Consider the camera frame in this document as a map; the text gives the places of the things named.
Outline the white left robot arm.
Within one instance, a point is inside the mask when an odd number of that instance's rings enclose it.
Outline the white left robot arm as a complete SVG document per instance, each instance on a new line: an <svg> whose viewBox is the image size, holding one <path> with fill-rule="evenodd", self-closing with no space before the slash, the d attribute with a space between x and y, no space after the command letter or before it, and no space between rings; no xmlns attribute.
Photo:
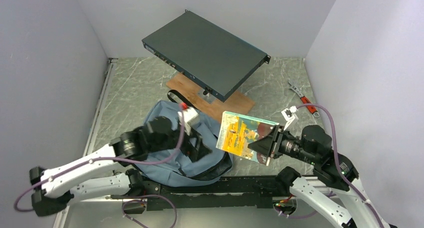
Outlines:
<svg viewBox="0 0 424 228"><path fill-rule="evenodd" d="M212 153L199 132L186 129L183 122L173 128L171 120L160 116L132 131L125 132L99 150L60 167L29 171L34 186L31 205L36 215L46 217L68 205L106 195L137 198L146 194L141 173L130 168L123 174L100 178L116 168L148 165L148 156L171 151L197 162Z"/></svg>

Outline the blue student backpack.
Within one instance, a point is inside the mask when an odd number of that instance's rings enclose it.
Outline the blue student backpack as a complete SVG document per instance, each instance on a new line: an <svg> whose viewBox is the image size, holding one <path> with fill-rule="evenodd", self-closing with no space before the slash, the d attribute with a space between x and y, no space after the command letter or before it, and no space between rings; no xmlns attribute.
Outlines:
<svg viewBox="0 0 424 228"><path fill-rule="evenodd" d="M147 113L144 124L154 118L166 117L171 120L172 129L179 128L178 112L180 107L172 101L160 100ZM179 152L168 162L160 164L135 164L142 174L162 185L170 187L196 187L206 186L217 182L221 176L229 172L233 167L234 156L216 148L221 124L196 108L199 122L192 128L201 135L202 143L211 149L211 153L197 161L191 161L189 157ZM171 149L150 153L146 162L158 162L168 158L174 153L176 144Z"/></svg>

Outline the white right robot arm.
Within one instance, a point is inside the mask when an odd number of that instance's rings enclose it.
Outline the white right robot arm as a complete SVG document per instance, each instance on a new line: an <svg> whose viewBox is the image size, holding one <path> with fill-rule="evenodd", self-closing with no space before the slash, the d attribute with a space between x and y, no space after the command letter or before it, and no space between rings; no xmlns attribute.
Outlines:
<svg viewBox="0 0 424 228"><path fill-rule="evenodd" d="M303 128L301 136L276 125L248 148L273 159L283 155L313 166L313 174L330 188L343 203L333 202L317 191L292 167L285 167L275 176L276 191L302 199L336 228L391 228L392 224L376 211L366 195L359 173L353 163L336 151L332 138L318 125Z"/></svg>

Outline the teal paperback book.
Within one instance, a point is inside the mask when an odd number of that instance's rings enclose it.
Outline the teal paperback book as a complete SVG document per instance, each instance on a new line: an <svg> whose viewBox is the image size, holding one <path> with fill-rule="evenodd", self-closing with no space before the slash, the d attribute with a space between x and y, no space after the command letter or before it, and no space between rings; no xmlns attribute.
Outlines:
<svg viewBox="0 0 424 228"><path fill-rule="evenodd" d="M270 156L265 151L249 148L249 145L269 135L278 124L278 122L262 118L224 111L216 148L268 166Z"/></svg>

